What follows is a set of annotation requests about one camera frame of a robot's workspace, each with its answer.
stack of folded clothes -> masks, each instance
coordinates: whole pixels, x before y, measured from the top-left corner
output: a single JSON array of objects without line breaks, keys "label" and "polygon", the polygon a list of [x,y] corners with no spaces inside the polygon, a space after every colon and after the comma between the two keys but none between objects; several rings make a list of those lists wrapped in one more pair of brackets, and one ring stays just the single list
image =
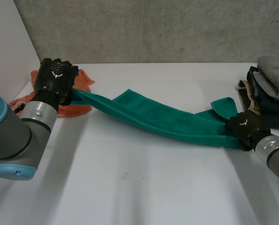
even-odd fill
[{"label": "stack of folded clothes", "polygon": [[270,128],[279,129],[279,59],[260,57],[257,68],[251,67],[238,86],[244,111],[252,110]]}]

beige cloth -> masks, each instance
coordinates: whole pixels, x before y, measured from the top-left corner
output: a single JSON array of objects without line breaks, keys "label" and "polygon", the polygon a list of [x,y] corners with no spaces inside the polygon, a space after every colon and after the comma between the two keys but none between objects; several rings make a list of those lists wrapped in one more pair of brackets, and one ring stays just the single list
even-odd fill
[{"label": "beige cloth", "polygon": [[240,82],[238,83],[238,88],[236,90],[242,104],[242,110],[244,112],[247,110],[251,110],[254,113],[260,115],[260,108],[254,102],[254,98],[252,95],[253,90],[249,82],[240,80]]}]

gray concrete wall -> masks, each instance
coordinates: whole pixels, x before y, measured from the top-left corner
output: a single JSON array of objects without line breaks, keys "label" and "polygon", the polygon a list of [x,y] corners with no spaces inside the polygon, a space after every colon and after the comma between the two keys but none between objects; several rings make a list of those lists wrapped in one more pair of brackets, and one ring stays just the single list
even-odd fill
[{"label": "gray concrete wall", "polygon": [[15,0],[39,58],[256,62],[279,55],[279,0]]}]

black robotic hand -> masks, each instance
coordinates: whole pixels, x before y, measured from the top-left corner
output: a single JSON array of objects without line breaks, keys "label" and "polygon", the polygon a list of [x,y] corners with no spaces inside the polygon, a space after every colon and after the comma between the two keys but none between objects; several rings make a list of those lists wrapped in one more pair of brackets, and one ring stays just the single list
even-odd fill
[{"label": "black robotic hand", "polygon": [[262,138],[271,135],[270,129],[261,122],[260,116],[250,110],[231,117],[226,128],[238,138],[243,151],[250,151]]},{"label": "black robotic hand", "polygon": [[69,61],[44,59],[41,62],[34,84],[35,93],[53,93],[61,105],[69,105],[72,100],[72,87],[78,75],[78,67]]}]

folded clothes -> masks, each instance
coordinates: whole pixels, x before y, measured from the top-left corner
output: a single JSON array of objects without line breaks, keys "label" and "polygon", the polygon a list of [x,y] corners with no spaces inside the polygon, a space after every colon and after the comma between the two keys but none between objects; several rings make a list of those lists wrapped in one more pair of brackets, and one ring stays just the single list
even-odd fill
[{"label": "folded clothes", "polygon": [[266,77],[266,75],[258,68],[259,72],[253,72],[254,78],[259,86],[272,98],[279,100],[278,88]]},{"label": "folded clothes", "polygon": [[118,120],[180,141],[240,148],[238,140],[225,129],[228,119],[237,114],[235,102],[229,97],[212,102],[213,109],[198,114],[174,109],[132,90],[110,100],[73,89],[72,104],[91,105]]},{"label": "folded clothes", "polygon": [[[253,109],[254,112],[257,112],[257,110],[259,110],[259,108],[252,103],[254,100],[251,99],[249,96],[250,95],[249,91],[248,91],[249,88],[242,88],[242,85],[243,85],[243,83],[242,83],[242,81],[240,81],[238,86],[240,87],[239,90],[241,90],[241,91],[239,92],[239,90],[238,90],[238,95],[239,95],[239,98],[240,98],[240,101],[242,104],[242,110],[245,112],[248,109],[249,110]],[[265,123],[269,128],[279,129],[279,114],[267,112],[264,110],[260,110],[257,113],[260,114],[262,122]]]},{"label": "folded clothes", "polygon": [[[31,84],[32,86],[35,83],[36,77],[37,77],[38,70],[33,70],[31,72]],[[80,69],[78,72],[78,76],[75,79],[75,85],[73,86],[76,89],[84,90],[90,92],[89,85],[93,84],[94,81],[91,80],[88,75]],[[33,97],[35,93],[34,91],[31,92],[29,95],[24,96],[22,98],[18,98],[12,102],[10,102],[8,105],[15,109],[16,106],[18,106],[21,103],[27,103],[29,102]],[[86,114],[87,112],[91,111],[90,105],[68,105],[68,106],[59,106],[59,117],[72,117],[72,116],[79,116]]]},{"label": "folded clothes", "polygon": [[259,57],[258,67],[279,90],[279,58],[273,56]]},{"label": "folded clothes", "polygon": [[258,72],[256,67],[250,67],[247,80],[252,86],[253,90],[253,98],[256,103],[260,107],[261,110],[267,111],[270,113],[279,114],[279,101],[276,101],[274,98],[270,97],[256,82],[254,78],[254,72]]}]

